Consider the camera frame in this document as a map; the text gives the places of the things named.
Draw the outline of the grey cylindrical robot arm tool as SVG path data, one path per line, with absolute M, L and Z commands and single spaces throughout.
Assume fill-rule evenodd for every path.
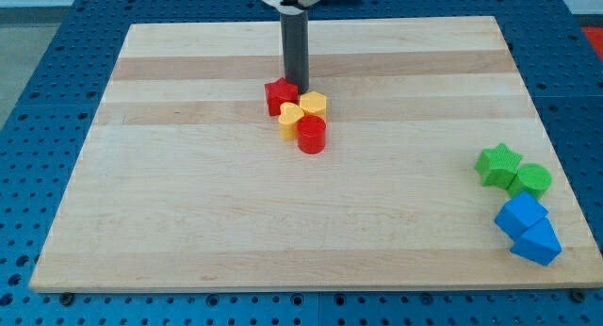
M 293 6 L 279 12 L 285 80 L 303 94 L 309 89 L 308 13 Z

